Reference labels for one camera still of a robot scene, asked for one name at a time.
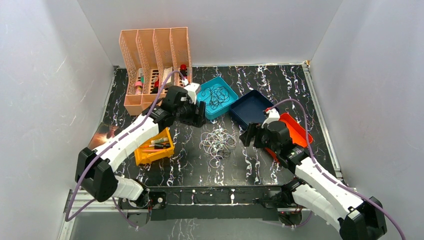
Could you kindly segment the dark blue plastic tray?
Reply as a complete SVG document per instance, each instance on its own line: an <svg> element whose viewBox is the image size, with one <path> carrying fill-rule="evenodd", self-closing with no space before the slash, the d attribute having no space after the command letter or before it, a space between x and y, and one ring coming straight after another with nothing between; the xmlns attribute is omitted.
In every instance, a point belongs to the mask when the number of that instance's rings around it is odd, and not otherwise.
<svg viewBox="0 0 424 240"><path fill-rule="evenodd" d="M242 130L250 123L262 123L266 117L264 110L274 104L258 90L251 90L231 104L229 115Z"/></svg>

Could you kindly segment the teal plastic tray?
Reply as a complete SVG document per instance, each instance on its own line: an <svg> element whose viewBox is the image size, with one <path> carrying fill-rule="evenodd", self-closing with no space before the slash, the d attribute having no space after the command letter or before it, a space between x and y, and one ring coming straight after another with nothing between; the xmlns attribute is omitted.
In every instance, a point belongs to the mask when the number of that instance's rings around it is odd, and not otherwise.
<svg viewBox="0 0 424 240"><path fill-rule="evenodd" d="M239 96L222 77L215 77L203 84L197 94L197 103L204 101L205 118L214 120L230 110L230 106Z"/></svg>

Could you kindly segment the yellow plastic parts bin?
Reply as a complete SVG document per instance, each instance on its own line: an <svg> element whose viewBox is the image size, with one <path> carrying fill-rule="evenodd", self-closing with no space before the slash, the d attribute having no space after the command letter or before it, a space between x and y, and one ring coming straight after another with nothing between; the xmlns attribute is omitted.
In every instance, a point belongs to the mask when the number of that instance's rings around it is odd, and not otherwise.
<svg viewBox="0 0 424 240"><path fill-rule="evenodd" d="M137 166L151 164L156 160L170 158L174 154L175 145L167 127L158 135L148 139L135 151L135 164Z"/></svg>

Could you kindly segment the orange plastic tray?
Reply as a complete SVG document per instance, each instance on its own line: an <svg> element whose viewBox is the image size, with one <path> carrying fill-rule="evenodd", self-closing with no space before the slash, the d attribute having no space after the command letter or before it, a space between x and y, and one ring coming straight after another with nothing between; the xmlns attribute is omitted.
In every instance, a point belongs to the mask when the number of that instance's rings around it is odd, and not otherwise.
<svg viewBox="0 0 424 240"><path fill-rule="evenodd" d="M287 158L283 157L283 153L286 153L288 150L293 148L307 148L308 144L313 142L313 137L307 133L307 131L288 113L280 114L279 121L284 122L288 127L293 146L279 152L274 152L269 148L265 148L265 150L271 155L273 160L283 164L284 162L287 162Z"/></svg>

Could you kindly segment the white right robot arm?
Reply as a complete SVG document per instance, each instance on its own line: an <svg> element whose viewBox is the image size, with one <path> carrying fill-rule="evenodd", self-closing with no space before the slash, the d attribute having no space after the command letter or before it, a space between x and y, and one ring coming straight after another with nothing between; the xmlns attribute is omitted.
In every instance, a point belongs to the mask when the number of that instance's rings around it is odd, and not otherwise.
<svg viewBox="0 0 424 240"><path fill-rule="evenodd" d="M377 240L387 233L381 202L362 199L312 159L282 121L250 123L239 137L245 147L266 148L297 179L282 187L281 199L288 207L301 205L333 226L343 240Z"/></svg>

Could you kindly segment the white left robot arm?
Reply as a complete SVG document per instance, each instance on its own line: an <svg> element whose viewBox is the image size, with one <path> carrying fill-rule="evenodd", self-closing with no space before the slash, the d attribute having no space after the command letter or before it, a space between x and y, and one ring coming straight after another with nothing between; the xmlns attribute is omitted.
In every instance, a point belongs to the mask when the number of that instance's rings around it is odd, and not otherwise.
<svg viewBox="0 0 424 240"><path fill-rule="evenodd" d="M157 99L118 135L91 150L78 154L75 181L98 202L110 198L130 200L137 208L149 203L149 189L137 180L115 174L121 163L138 147L174 122L200 128L206 122L206 104L197 102L201 86L171 86L165 97Z"/></svg>

